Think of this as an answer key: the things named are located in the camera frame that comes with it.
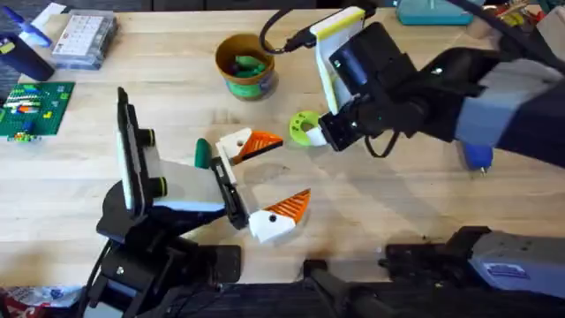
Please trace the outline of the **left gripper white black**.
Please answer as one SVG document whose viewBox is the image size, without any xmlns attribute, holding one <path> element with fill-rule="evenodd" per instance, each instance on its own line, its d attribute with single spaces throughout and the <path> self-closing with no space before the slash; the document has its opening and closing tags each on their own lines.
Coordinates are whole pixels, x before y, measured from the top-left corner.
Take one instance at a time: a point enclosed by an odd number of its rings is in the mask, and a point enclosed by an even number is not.
<svg viewBox="0 0 565 318">
<path fill-rule="evenodd" d="M 283 138 L 274 133 L 244 128 L 221 137 L 215 145 L 220 157 L 235 166 L 282 144 Z M 150 216 L 188 231 L 225 216 L 237 230 L 248 224 L 252 236 L 265 243 L 293 231 L 304 218 L 311 199 L 311 190 L 305 189 L 251 213 L 248 218 L 221 158 L 212 156 L 209 145 L 196 147 L 194 165 L 163 160 L 156 147 L 146 150 L 144 155 L 149 176 L 164 178 L 166 190 L 153 200 Z"/>
</svg>

